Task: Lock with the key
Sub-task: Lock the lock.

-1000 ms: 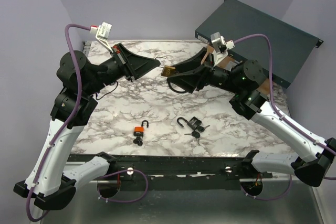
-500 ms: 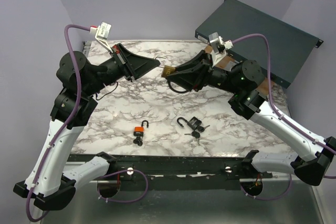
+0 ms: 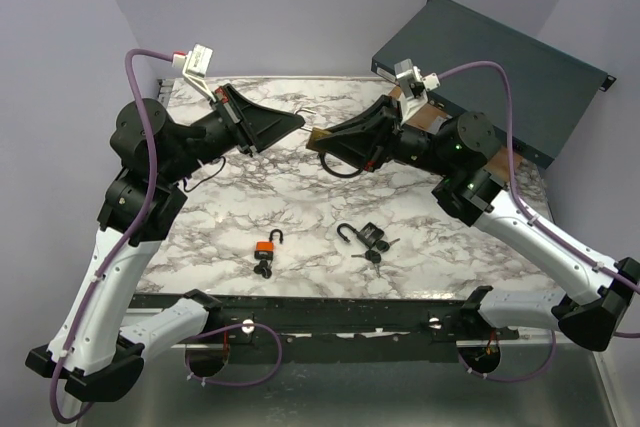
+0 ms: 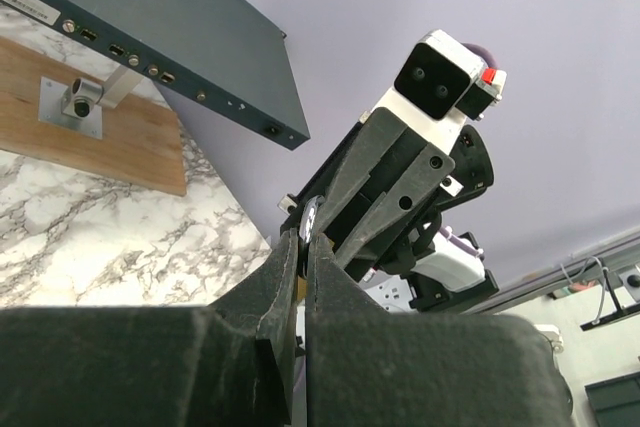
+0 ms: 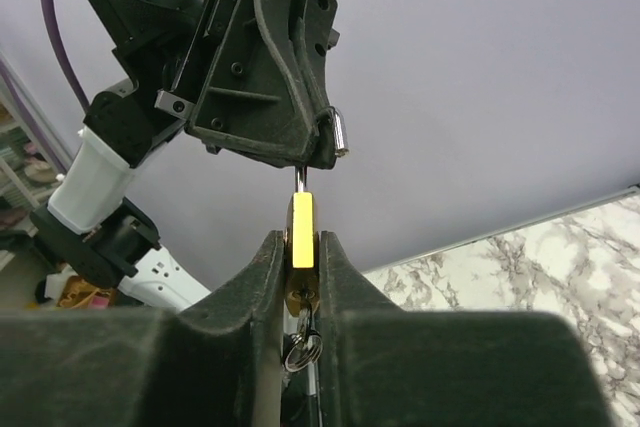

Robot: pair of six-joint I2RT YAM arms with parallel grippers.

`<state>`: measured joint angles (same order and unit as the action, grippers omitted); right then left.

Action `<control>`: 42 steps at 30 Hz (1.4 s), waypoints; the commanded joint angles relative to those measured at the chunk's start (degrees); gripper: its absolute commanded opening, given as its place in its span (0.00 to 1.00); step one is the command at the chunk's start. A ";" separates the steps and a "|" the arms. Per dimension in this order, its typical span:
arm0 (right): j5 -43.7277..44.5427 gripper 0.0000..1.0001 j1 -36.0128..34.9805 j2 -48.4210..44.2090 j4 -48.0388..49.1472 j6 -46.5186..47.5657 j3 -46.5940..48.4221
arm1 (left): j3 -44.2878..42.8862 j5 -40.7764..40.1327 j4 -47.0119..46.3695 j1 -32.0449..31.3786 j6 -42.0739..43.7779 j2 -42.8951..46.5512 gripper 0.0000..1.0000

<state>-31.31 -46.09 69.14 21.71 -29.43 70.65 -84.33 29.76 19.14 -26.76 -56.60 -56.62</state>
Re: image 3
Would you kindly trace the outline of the black padlock key bunch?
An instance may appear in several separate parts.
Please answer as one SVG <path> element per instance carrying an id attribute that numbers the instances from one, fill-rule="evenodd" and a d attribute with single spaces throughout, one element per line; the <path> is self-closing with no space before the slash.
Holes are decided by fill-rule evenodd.
<path id="1" fill-rule="evenodd" d="M 352 254 L 352 258 L 362 258 L 369 261 L 375 270 L 376 276 L 381 277 L 380 264 L 382 261 L 382 254 L 390 250 L 390 248 L 399 241 L 399 238 L 391 241 L 380 239 L 376 241 L 372 248 L 366 250 L 363 254 Z"/>

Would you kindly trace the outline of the brass padlock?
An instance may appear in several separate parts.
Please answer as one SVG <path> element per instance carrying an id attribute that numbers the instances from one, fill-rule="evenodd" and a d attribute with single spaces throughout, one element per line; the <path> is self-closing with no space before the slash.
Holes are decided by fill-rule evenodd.
<path id="1" fill-rule="evenodd" d="M 314 152 L 322 152 L 319 142 L 325 139 L 330 132 L 326 128 L 318 127 L 314 124 L 320 118 L 316 110 L 309 108 L 298 108 L 294 113 L 303 118 L 303 125 L 300 130 L 306 133 L 305 147 Z"/>

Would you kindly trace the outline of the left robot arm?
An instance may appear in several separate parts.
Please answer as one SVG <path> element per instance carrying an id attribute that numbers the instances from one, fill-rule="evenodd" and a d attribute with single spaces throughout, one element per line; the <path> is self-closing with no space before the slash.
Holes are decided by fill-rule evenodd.
<path id="1" fill-rule="evenodd" d="M 180 182 L 231 150 L 252 156 L 304 125 L 302 116 L 255 104 L 230 84 L 218 88 L 209 105 L 190 125 L 178 124 L 149 98 L 117 116 L 110 146 L 122 169 L 106 191 L 87 273 L 56 336 L 26 359 L 40 376 L 64 380 L 65 391 L 83 403 L 121 399 L 158 354 L 221 332 L 220 302 L 199 290 L 137 325 L 122 324 L 187 200 Z"/>

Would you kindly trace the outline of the black padlock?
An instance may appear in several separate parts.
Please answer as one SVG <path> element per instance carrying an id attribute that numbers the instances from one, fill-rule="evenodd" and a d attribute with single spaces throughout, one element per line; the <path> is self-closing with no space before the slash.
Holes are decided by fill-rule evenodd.
<path id="1" fill-rule="evenodd" d="M 357 240 L 368 249 L 372 249 L 378 241 L 383 239 L 385 235 L 384 231 L 372 222 L 368 222 L 361 229 L 356 229 L 348 223 L 341 223 L 337 226 L 336 232 L 338 236 L 346 243 L 351 242 L 350 238 L 345 234 L 346 230 L 353 233 Z"/>

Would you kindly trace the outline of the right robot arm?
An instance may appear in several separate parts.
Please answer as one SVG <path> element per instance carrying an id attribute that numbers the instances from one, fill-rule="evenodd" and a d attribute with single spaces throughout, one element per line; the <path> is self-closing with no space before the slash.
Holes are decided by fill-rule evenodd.
<path id="1" fill-rule="evenodd" d="M 432 193 L 442 210 L 510 246 L 557 284 L 549 293 L 477 290 L 459 317 L 467 336 L 533 327 L 596 352 L 615 337 L 639 285 L 638 261 L 587 247 L 514 197 L 485 167 L 501 143 L 484 114 L 455 116 L 431 134 L 406 123 L 398 100 L 381 96 L 348 121 L 313 129 L 307 147 L 358 172 L 395 161 L 441 176 Z"/>

